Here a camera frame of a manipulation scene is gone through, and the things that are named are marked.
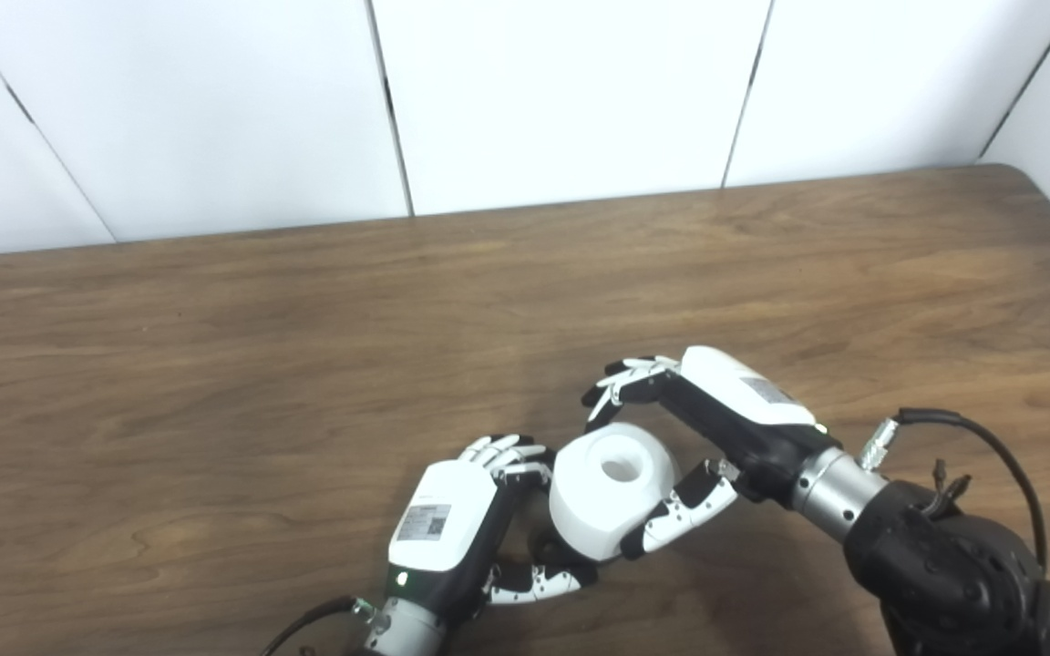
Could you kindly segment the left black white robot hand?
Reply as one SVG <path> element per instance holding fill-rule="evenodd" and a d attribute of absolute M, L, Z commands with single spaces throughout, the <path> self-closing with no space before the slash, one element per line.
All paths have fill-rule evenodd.
<path fill-rule="evenodd" d="M 595 585 L 583 558 L 505 556 L 522 503 L 549 494 L 555 453 L 532 436 L 483 436 L 427 466 L 388 544 L 390 598 L 417 605 L 449 628 L 488 605 L 525 605 Z"/>

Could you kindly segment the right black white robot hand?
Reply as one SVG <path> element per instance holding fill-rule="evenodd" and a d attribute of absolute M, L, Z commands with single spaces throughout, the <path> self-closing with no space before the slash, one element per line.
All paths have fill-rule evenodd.
<path fill-rule="evenodd" d="M 627 405 L 657 403 L 718 448 L 680 478 L 636 528 L 621 555 L 637 560 L 724 512 L 737 498 L 790 507 L 801 480 L 843 454 L 808 408 L 729 354 L 705 345 L 666 356 L 624 358 L 581 398 L 586 429 L 607 426 Z"/>

